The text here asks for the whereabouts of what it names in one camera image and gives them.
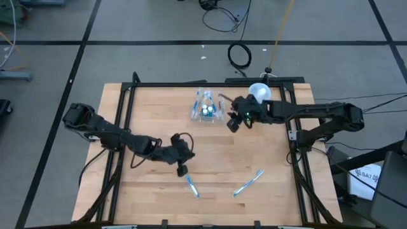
yellow cable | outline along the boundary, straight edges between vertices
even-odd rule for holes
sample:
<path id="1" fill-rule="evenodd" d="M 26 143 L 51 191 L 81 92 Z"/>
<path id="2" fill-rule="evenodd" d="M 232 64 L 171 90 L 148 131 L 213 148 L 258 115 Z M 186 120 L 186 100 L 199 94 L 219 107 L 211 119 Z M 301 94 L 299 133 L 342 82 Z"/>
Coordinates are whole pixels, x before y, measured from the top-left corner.
<path id="1" fill-rule="evenodd" d="M 2 36 L 11 46 L 13 46 L 13 43 L 6 37 L 6 35 L 4 35 L 2 32 L 0 32 L 0 36 Z M 14 46 L 14 48 L 23 56 L 23 58 L 27 61 L 28 66 L 16 66 L 16 67 L 12 67 L 7 69 L 6 71 L 12 71 L 12 70 L 16 70 L 16 69 L 28 69 L 30 66 L 30 58 L 27 56 L 27 54 L 25 54 L 25 52 L 23 50 L 21 50 L 19 47 Z"/>
<path id="2" fill-rule="evenodd" d="M 277 34 L 277 39 L 275 40 L 274 48 L 273 48 L 272 61 L 270 61 L 270 65 L 268 66 L 270 68 L 272 68 L 274 57 L 275 57 L 275 54 L 277 53 L 277 45 L 279 43 L 280 35 L 281 35 L 281 32 L 284 29 L 284 26 L 286 25 L 287 17 L 288 17 L 288 14 L 290 14 L 291 8 L 293 7 L 293 3 L 294 3 L 294 0 L 290 0 L 290 4 L 288 5 L 288 9 L 286 10 L 286 14 L 284 15 L 284 18 L 283 18 L 282 23 L 281 23 L 279 33 Z"/>

wooden tabletop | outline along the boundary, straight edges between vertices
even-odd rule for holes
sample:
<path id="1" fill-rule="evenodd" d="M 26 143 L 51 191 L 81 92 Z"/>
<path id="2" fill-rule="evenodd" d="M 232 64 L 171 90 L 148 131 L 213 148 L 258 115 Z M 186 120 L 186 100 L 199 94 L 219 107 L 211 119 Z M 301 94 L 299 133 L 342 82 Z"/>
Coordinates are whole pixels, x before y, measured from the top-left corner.
<path id="1" fill-rule="evenodd" d="M 99 112 L 114 122 L 120 84 L 106 84 Z M 298 104 L 314 103 L 309 84 L 295 84 Z M 213 88 L 234 98 L 246 96 L 248 88 Z M 278 89 L 272 99 L 280 100 Z M 115 224 L 159 225 L 301 225 L 292 167 L 286 162 L 289 151 L 285 125 L 255 123 L 232 133 L 226 125 L 195 123 L 190 120 L 197 88 L 136 88 L 130 128 L 133 134 L 150 135 L 170 144 L 175 133 L 189 132 L 195 141 L 196 156 L 186 162 L 199 191 L 196 199 L 185 177 L 177 177 L 176 165 L 145 161 L 130 168 L 132 152 L 126 150 L 116 207 Z M 121 126 L 127 105 L 123 107 Z M 316 119 L 302 119 L 303 129 L 318 126 Z M 324 149 L 321 142 L 314 147 Z M 100 143 L 90 144 L 87 161 L 99 151 Z M 342 220 L 328 159 L 318 151 L 308 153 L 314 188 L 322 203 Z M 80 218 L 100 193 L 107 154 L 84 173 L 72 220 Z M 232 193 L 264 169 L 265 173 L 237 197 Z M 309 199 L 304 192 L 308 220 L 312 221 Z M 104 217 L 107 218 L 111 196 Z"/>

clear plastic container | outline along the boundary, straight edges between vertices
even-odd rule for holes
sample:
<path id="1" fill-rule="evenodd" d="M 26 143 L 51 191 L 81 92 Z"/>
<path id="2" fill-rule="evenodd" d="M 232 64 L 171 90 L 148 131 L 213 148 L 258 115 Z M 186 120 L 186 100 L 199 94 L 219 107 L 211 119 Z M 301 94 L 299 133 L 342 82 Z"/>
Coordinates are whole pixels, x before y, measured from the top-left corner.
<path id="1" fill-rule="evenodd" d="M 223 110 L 220 107 L 219 96 L 214 98 L 212 90 L 199 88 L 191 111 L 191 120 L 210 123 L 223 121 Z"/>
<path id="2" fill-rule="evenodd" d="M 272 91 L 264 83 L 254 83 L 249 87 L 249 94 L 254 95 L 258 103 L 272 99 Z"/>

gray floor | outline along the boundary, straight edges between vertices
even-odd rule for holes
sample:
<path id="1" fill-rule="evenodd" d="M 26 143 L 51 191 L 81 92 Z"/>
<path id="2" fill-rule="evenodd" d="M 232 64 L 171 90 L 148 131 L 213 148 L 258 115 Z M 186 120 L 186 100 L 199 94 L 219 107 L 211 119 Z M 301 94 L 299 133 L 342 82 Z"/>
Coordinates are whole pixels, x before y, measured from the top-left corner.
<path id="1" fill-rule="evenodd" d="M 31 19 L 17 32 L 18 40 L 80 41 L 95 0 L 70 0 L 66 7 L 35 8 Z M 275 39 L 289 1 L 255 0 L 244 39 Z M 407 40 L 407 2 L 376 0 L 394 40 Z M 219 4 L 242 15 L 246 0 L 223 0 Z M 221 33 L 206 28 L 204 11 L 196 0 L 102 0 L 90 40 L 163 41 L 229 40 L 237 33 Z M 230 22 L 213 11 L 208 23 L 227 29 Z M 9 27 L 0 26 L 9 38 Z M 305 41 L 385 41 L 383 32 L 364 0 L 296 1 L 281 39 Z M 5 46 L 0 46 L 3 56 Z M 32 61 L 32 82 L 0 81 L 0 98 L 12 100 L 15 112 L 3 127 L 0 138 L 0 221 L 13 228 L 25 200 L 39 157 L 67 83 L 78 46 L 21 46 Z M 228 45 L 168 46 L 87 46 L 79 66 L 69 101 L 98 108 L 105 83 L 129 81 L 137 71 L 143 82 L 191 81 L 222 82 L 239 77 L 228 63 Z M 249 47 L 253 54 L 248 76 L 258 77 L 268 65 L 272 46 Z M 398 46 L 407 59 L 407 46 Z M 234 50 L 237 61 L 245 53 Z M 24 60 L 16 52 L 7 63 L 18 66 Z M 304 76 L 312 84 L 316 98 L 407 92 L 407 84 L 388 46 L 279 46 L 273 65 L 277 76 Z M 368 108 L 394 97 L 349 100 Z M 405 109 L 399 100 L 377 109 Z M 402 138 L 407 127 L 405 113 L 365 116 L 366 127 L 357 133 L 339 133 L 332 141 L 358 148 L 379 148 Z M 354 151 L 337 146 L 356 156 Z M 26 226 L 68 223 L 78 192 L 79 172 L 85 162 L 88 144 L 60 126 L 45 173 Z M 348 213 L 345 219 L 353 220 Z"/>

black floor stripe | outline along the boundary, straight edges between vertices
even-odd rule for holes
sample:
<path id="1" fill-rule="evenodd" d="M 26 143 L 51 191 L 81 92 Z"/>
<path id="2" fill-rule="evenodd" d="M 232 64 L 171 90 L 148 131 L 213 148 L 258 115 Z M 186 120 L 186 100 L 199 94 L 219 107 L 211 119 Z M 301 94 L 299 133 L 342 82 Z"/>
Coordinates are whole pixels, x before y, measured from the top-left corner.
<path id="1" fill-rule="evenodd" d="M 219 41 L 89 41 L 87 45 L 230 45 L 235 40 Z M 245 45 L 274 45 L 275 41 L 242 41 Z M 375 46 L 388 45 L 386 41 L 279 41 L 279 45 L 321 45 L 321 46 Z"/>
<path id="2" fill-rule="evenodd" d="M 85 33 L 82 38 L 82 42 L 80 44 L 78 53 L 76 54 L 76 58 L 75 58 L 73 66 L 72 66 L 71 73 L 69 74 L 69 78 L 67 80 L 64 93 L 62 94 L 62 98 L 59 102 L 57 114 L 55 115 L 55 118 L 53 120 L 52 127 L 50 130 L 50 133 L 48 134 L 48 138 L 46 140 L 43 153 L 41 154 L 41 158 L 39 159 L 39 163 L 38 163 L 36 172 L 34 174 L 34 177 L 32 178 L 32 182 L 31 182 L 28 194 L 25 198 L 24 205 L 21 209 L 21 212 L 18 217 L 15 228 L 18 228 L 18 229 L 24 228 L 25 223 L 27 222 L 27 218 L 29 216 L 32 203 L 36 196 L 38 186 L 41 182 L 41 177 L 45 170 L 46 162 L 48 161 L 48 157 L 50 156 L 52 144 L 55 140 L 55 136 L 57 135 L 57 130 L 58 130 L 58 127 L 59 127 L 61 119 L 62 119 L 62 115 L 63 115 L 64 109 L 65 109 L 65 106 L 66 106 L 66 103 L 67 103 L 67 100 L 69 97 L 69 93 L 71 92 L 71 88 L 74 83 L 76 73 L 78 72 L 78 68 L 81 63 L 83 52 L 85 51 L 86 42 L 89 39 L 90 31 L 92 30 L 97 11 L 99 10 L 100 2 L 101 2 L 101 0 L 96 0 L 95 5 L 93 6 L 92 14 L 90 15 L 88 25 L 86 27 Z"/>
<path id="3" fill-rule="evenodd" d="M 390 35 L 390 32 L 387 29 L 386 24 L 384 23 L 382 15 L 380 14 L 375 1 L 369 0 L 369 4 L 371 6 L 371 9 L 373 10 L 373 13 L 376 16 L 376 19 L 377 19 L 377 22 L 379 23 L 380 28 L 382 29 L 384 37 L 389 42 L 389 46 L 390 46 L 390 49 L 392 50 L 394 59 L 396 60 L 396 63 L 399 66 L 401 74 L 403 75 L 403 78 L 407 83 L 407 68 L 406 68 L 406 65 L 404 64 L 403 58 L 401 58 L 401 56 L 400 56 L 399 50 L 397 50 L 397 47 L 396 47 L 397 43 L 393 42 L 392 36 Z"/>
<path id="4" fill-rule="evenodd" d="M 174 41 L 87 41 L 86 45 L 121 45 L 121 46 L 149 46 L 149 45 L 230 45 L 234 40 L 174 40 Z M 245 45 L 274 45 L 275 41 L 242 41 Z M 82 41 L 17 41 L 17 45 L 81 45 Z M 0 45 L 8 45 L 7 41 L 0 41 Z M 279 41 L 279 45 L 304 46 L 406 46 L 407 41 Z"/>
<path id="5" fill-rule="evenodd" d="M 82 41 L 16 41 L 16 45 L 81 45 Z M 0 41 L 0 45 L 9 45 L 7 41 Z"/>

